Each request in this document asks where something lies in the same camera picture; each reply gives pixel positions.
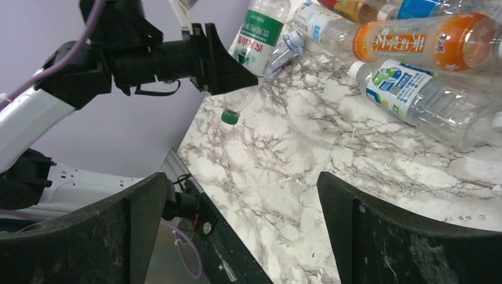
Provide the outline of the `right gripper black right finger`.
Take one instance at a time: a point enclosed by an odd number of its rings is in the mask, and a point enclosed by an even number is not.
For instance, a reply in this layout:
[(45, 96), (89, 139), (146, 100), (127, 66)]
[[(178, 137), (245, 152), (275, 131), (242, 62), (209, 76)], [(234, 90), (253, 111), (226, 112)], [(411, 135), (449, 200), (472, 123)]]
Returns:
[(342, 283), (501, 282), (501, 233), (424, 217), (329, 172), (317, 190)]

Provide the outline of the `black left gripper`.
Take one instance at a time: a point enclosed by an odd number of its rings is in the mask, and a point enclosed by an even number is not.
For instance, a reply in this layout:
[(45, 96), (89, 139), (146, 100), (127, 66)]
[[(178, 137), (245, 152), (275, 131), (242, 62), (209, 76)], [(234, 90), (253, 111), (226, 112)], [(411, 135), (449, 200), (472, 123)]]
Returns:
[(204, 26), (205, 46), (202, 25), (193, 22), (182, 25), (181, 40), (164, 41), (163, 33), (145, 18), (141, 1), (105, 1), (89, 37), (86, 62), (93, 67), (81, 82), (95, 95), (116, 86), (126, 95), (134, 88), (136, 95), (169, 96), (142, 86), (185, 78), (203, 91), (205, 57), (210, 95), (256, 86), (258, 77), (225, 49), (215, 24)]

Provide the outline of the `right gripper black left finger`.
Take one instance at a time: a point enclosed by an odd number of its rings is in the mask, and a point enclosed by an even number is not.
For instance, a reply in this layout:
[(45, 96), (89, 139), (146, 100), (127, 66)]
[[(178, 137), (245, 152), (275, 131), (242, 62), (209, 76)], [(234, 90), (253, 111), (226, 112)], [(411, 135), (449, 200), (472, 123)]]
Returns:
[(155, 173), (47, 221), (1, 219), (1, 282), (144, 283), (169, 189)]

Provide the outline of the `green label water bottle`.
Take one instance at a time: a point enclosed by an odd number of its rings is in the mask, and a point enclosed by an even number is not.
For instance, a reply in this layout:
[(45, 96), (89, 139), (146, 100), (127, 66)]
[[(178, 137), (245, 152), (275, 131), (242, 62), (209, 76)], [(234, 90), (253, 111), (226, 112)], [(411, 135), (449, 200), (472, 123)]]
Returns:
[(224, 95), (222, 122), (237, 124), (241, 112), (258, 95), (269, 58), (279, 40), (290, 9), (290, 1), (250, 2), (231, 55), (257, 77), (258, 84)]

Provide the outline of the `white blue label bottle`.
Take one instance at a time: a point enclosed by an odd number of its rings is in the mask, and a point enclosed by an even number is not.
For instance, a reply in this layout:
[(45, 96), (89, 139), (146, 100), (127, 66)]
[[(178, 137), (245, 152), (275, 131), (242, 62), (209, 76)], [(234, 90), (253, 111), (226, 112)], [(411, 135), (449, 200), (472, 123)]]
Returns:
[(479, 87), (392, 59), (355, 61), (348, 75), (370, 101), (446, 146), (501, 146), (501, 105)]

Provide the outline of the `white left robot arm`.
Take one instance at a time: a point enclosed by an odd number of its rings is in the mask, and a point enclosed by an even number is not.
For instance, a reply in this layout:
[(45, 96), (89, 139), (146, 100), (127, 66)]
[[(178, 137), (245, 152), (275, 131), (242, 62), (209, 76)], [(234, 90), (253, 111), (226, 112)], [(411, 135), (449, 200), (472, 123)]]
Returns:
[(125, 95), (154, 82), (188, 78), (221, 95), (255, 86), (258, 78), (224, 48), (214, 24), (191, 22), (192, 1), (172, 1), (182, 39), (165, 41), (141, 1), (80, 1), (85, 30), (62, 44), (26, 83), (1, 95), (1, 214), (49, 219), (107, 198), (138, 182), (53, 161), (32, 145), (59, 121), (113, 86)]

